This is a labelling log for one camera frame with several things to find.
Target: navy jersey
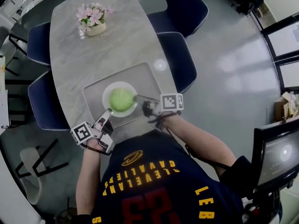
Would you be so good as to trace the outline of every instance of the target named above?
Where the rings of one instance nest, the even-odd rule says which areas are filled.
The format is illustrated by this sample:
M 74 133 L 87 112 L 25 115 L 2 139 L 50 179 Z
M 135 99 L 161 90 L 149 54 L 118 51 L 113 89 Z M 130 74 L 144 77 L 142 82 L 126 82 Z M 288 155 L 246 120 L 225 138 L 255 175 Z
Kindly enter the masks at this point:
M 152 131 L 115 146 L 90 216 L 73 223 L 242 223 L 234 190 L 211 179 L 171 136 Z

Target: plate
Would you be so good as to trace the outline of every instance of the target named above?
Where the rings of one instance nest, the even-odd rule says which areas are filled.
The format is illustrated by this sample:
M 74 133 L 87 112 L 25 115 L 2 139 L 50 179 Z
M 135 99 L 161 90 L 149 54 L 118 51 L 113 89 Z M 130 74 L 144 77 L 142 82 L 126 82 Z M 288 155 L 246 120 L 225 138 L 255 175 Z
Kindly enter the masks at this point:
M 108 109 L 108 108 L 112 109 L 111 105 L 109 103 L 109 97 L 110 97 L 111 92 L 117 88 L 123 88 L 123 89 L 129 90 L 132 92 L 132 94 L 134 96 L 137 95 L 136 90 L 130 84 L 123 82 L 123 81 L 114 82 L 114 83 L 110 84 L 109 86 L 107 86 L 103 92 L 102 102 L 103 102 L 103 106 L 105 109 Z M 126 116 L 130 115 L 135 110 L 136 106 L 137 106 L 137 103 L 134 102 L 133 105 L 128 110 L 126 110 L 124 112 L 117 112 L 112 109 L 112 115 L 115 117 L 118 117 L 118 118 L 126 117 Z

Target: red number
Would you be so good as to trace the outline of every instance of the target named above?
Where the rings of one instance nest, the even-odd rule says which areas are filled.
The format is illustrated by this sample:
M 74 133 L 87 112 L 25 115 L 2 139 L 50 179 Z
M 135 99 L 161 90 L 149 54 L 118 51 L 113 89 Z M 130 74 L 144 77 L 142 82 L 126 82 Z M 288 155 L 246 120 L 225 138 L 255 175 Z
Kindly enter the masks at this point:
M 142 196 L 135 196 L 122 200 L 122 214 L 124 224 L 132 224 L 133 221 L 143 220 L 142 214 L 132 214 L 131 206 L 137 205 L 138 210 L 151 209 L 150 214 L 154 224 L 161 224 L 161 215 L 168 212 L 170 224 L 180 224 L 178 215 L 172 210 L 171 199 L 168 196 L 166 188 L 161 188 L 145 194 L 145 201 Z

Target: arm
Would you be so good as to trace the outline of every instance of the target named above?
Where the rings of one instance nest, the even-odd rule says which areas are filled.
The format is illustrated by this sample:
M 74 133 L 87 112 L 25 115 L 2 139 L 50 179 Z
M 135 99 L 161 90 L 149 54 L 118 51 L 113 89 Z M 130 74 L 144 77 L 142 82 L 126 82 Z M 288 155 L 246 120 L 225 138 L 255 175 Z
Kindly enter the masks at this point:
M 87 145 L 100 149 L 97 139 L 90 139 Z M 81 171 L 76 188 L 78 215 L 90 215 L 96 201 L 100 184 L 100 153 L 85 149 Z
M 230 167 L 236 161 L 233 152 L 220 139 L 197 128 L 178 115 L 165 118 L 163 126 L 169 128 L 201 158 L 222 163 Z M 213 168 L 218 177 L 225 171 L 219 167 Z

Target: tray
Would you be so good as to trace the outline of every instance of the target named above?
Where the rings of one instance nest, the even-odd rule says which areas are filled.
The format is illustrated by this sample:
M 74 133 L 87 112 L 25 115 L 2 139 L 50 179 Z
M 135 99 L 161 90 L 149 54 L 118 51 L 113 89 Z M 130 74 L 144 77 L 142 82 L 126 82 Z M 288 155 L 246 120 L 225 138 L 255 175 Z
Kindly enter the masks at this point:
M 139 95 L 160 99 L 161 89 L 150 66 L 147 63 L 139 63 L 97 80 L 83 88 L 82 93 L 94 121 L 105 111 L 102 103 L 104 90 L 108 85 L 116 81 L 129 83 Z M 142 116 L 142 107 L 137 105 L 130 115 L 123 118 L 111 115 L 109 120 L 113 128 L 118 128 Z

